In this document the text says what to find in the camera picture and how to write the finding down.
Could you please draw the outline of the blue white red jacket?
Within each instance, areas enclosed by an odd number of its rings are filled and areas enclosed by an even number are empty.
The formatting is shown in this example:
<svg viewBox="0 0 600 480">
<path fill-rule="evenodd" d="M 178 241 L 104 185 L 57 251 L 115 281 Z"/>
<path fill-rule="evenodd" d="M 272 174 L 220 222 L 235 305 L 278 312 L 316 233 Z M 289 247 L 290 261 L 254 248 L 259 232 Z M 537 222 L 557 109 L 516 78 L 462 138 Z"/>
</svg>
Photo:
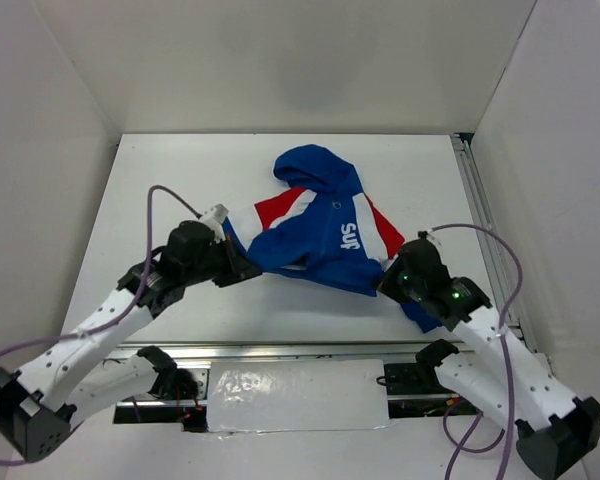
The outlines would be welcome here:
<svg viewBox="0 0 600 480">
<path fill-rule="evenodd" d="M 266 273 L 374 297 L 404 236 L 364 192 L 356 168 L 309 144 L 282 153 L 282 193 L 229 213 L 223 223 Z"/>
</svg>

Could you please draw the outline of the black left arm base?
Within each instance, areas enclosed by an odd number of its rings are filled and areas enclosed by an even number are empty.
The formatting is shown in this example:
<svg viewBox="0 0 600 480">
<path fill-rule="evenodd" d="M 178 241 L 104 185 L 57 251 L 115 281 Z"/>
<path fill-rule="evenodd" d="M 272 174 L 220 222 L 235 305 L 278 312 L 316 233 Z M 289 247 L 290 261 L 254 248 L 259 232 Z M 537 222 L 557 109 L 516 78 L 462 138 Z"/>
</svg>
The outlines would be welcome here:
<svg viewBox="0 0 600 480">
<path fill-rule="evenodd" d="M 190 433 L 208 431 L 209 363 L 180 368 L 168 393 L 145 393 L 115 405 L 115 425 L 173 424 Z"/>
</svg>

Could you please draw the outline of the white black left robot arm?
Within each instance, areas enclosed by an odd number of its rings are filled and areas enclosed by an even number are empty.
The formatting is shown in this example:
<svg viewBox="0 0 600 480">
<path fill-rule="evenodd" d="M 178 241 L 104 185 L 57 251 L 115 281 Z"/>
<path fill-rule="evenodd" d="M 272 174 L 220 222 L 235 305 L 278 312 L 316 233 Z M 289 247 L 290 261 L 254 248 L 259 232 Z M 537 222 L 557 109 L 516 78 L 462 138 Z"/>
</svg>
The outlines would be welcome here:
<svg viewBox="0 0 600 480">
<path fill-rule="evenodd" d="M 193 375 L 157 346 L 123 361 L 107 358 L 187 288 L 206 281 L 227 287 L 260 273 L 221 228 L 182 222 L 72 332 L 47 341 L 43 354 L 13 372 L 0 367 L 0 433 L 19 462 L 45 459 L 86 419 L 121 400 L 142 394 L 164 399 L 179 388 L 195 394 Z"/>
</svg>

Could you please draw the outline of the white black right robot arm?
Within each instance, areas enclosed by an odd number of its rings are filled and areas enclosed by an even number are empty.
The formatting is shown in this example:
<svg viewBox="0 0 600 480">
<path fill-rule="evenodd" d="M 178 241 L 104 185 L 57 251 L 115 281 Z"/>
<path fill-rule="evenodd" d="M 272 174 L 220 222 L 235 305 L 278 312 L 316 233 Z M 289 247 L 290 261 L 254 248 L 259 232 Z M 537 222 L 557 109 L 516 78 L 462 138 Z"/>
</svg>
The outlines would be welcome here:
<svg viewBox="0 0 600 480">
<path fill-rule="evenodd" d="M 418 384 L 451 390 L 482 411 L 536 477 L 558 479 L 597 447 L 600 403 L 544 367 L 475 282 L 449 274 L 428 239 L 403 245 L 378 289 L 422 307 L 470 348 L 465 354 L 446 340 L 425 347 L 416 355 Z"/>
</svg>

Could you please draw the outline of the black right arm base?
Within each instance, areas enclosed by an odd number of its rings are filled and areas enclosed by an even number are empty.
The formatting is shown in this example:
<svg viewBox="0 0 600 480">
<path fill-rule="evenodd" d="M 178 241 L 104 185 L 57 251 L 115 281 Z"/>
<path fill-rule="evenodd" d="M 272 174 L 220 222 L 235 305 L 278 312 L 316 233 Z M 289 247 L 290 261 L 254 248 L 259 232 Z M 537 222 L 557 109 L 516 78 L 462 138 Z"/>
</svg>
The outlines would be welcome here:
<svg viewBox="0 0 600 480">
<path fill-rule="evenodd" d="M 452 415 L 474 415 L 477 409 L 442 387 L 430 370 L 418 363 L 384 364 L 376 383 L 386 390 L 390 419 L 437 418 L 452 408 Z"/>
</svg>

